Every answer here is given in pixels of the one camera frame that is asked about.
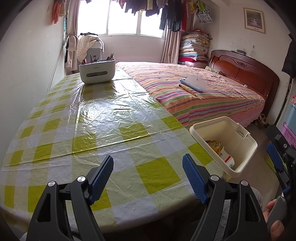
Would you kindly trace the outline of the person's right hand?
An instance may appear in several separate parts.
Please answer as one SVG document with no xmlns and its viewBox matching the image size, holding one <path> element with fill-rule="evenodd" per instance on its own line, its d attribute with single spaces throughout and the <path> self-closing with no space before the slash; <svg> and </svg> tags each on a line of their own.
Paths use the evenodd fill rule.
<svg viewBox="0 0 296 241">
<path fill-rule="evenodd" d="M 268 202 L 268 204 L 266 205 L 266 211 L 263 213 L 263 216 L 264 216 L 264 219 L 266 222 L 268 221 L 268 215 L 269 215 L 270 211 L 273 209 L 275 202 L 276 202 L 276 199 Z M 281 223 L 281 221 L 276 220 L 270 228 L 271 240 L 277 240 L 280 237 L 280 235 L 283 233 L 284 229 L 285 229 L 285 227 Z"/>
</svg>

